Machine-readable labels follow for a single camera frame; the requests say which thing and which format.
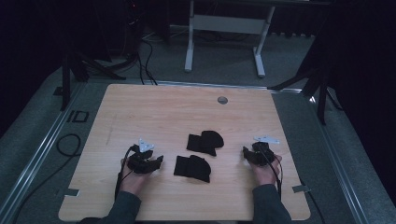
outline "forearm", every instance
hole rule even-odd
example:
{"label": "forearm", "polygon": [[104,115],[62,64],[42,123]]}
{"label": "forearm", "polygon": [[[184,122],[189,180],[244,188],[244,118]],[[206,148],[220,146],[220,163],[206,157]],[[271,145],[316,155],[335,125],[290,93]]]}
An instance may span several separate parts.
{"label": "forearm", "polygon": [[276,188],[272,184],[261,185],[253,190],[255,224],[287,224],[291,217],[283,203],[280,201]]}
{"label": "forearm", "polygon": [[120,191],[107,217],[102,218],[98,224],[134,223],[139,212],[141,201],[132,193]]}

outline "hand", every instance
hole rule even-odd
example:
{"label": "hand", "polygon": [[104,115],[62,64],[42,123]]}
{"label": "hand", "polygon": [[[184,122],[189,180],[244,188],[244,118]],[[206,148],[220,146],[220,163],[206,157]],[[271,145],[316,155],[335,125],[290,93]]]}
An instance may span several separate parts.
{"label": "hand", "polygon": [[127,162],[125,162],[123,168],[122,176],[124,177],[124,179],[121,181],[120,190],[130,192],[137,196],[137,194],[140,192],[140,190],[149,179],[149,176],[152,174],[152,172],[148,174],[136,174],[131,169],[129,169],[127,163],[128,159]]}
{"label": "hand", "polygon": [[[276,171],[276,175],[279,175],[279,162],[282,161],[282,157],[277,156],[277,159],[275,159],[271,164],[274,167],[274,170]],[[273,170],[271,167],[267,164],[265,166],[258,166],[253,163],[249,163],[251,166],[251,169],[253,170],[253,173],[256,177],[256,180],[258,184],[261,185],[266,185],[266,184],[275,184],[276,182],[276,176],[274,175]]]}

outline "person's left hand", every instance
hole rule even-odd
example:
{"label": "person's left hand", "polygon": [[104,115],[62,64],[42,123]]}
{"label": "person's left hand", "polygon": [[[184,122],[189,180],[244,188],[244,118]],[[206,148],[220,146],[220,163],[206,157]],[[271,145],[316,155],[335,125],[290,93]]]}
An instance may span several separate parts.
{"label": "person's left hand", "polygon": [[134,173],[127,166],[128,159],[127,159],[127,162],[125,162],[125,165],[123,167],[122,178],[124,178],[124,179],[121,181],[120,190],[130,192],[137,196],[138,193],[140,192],[140,190],[144,187],[145,183],[149,179],[149,176],[152,174],[152,172],[148,173],[148,174]]}

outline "wooden table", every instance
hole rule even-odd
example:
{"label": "wooden table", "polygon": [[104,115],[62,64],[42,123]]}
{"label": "wooden table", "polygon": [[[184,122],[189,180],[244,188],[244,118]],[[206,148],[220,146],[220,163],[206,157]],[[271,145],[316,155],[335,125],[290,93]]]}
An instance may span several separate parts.
{"label": "wooden table", "polygon": [[[226,105],[218,102],[224,96]],[[217,157],[186,149],[190,133],[213,130],[224,139]],[[104,217],[114,202],[120,159],[142,137],[164,155],[142,190],[137,220],[251,220],[254,176],[241,153],[254,136],[269,135],[270,148],[283,157],[282,202],[292,219],[310,211],[278,114],[267,90],[188,86],[110,85],[92,125],[59,217],[64,221]],[[210,164],[210,183],[173,175],[177,156],[196,155]]]}

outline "white desk leg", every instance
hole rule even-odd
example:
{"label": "white desk leg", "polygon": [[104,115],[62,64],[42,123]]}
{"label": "white desk leg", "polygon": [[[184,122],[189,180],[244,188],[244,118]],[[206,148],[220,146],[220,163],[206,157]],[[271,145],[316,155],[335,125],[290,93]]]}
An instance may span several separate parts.
{"label": "white desk leg", "polygon": [[262,27],[262,38],[258,47],[253,48],[254,60],[256,61],[257,75],[265,77],[264,65],[262,64],[262,45],[264,45],[265,37],[267,37],[268,29],[270,28],[271,19],[274,15],[275,7],[271,7]]}
{"label": "white desk leg", "polygon": [[187,46],[186,63],[184,71],[190,72],[192,70],[192,56],[194,53],[194,1],[190,1],[190,24],[189,24],[189,45]]}

